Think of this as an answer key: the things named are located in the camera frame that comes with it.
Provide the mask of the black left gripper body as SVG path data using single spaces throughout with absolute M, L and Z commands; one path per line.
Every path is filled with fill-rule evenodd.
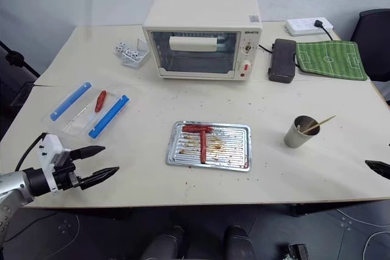
M 54 168 L 53 176 L 58 190 L 81 187 L 82 180 L 75 174 L 76 167 L 73 163 L 74 160 L 80 160 L 81 158 L 82 151 L 80 149 L 72 150 L 67 155 L 64 163 Z

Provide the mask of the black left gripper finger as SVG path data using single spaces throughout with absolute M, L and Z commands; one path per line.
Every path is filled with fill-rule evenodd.
M 84 160 L 91 156 L 95 156 L 99 152 L 105 150 L 104 146 L 87 146 L 80 149 L 72 150 L 69 153 L 69 157 L 72 161 Z
M 107 180 L 108 178 L 113 176 L 115 173 L 117 173 L 117 171 L 119 171 L 119 167 L 108 167 L 108 168 L 93 172 L 89 177 L 81 178 L 79 180 L 79 187 L 81 188 L 81 190 L 93 187 L 93 186 Z

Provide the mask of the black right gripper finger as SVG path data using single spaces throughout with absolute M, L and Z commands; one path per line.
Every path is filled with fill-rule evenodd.
M 375 173 L 381 175 L 384 178 L 390 179 L 390 165 L 381 161 L 366 160 L 367 166 Z

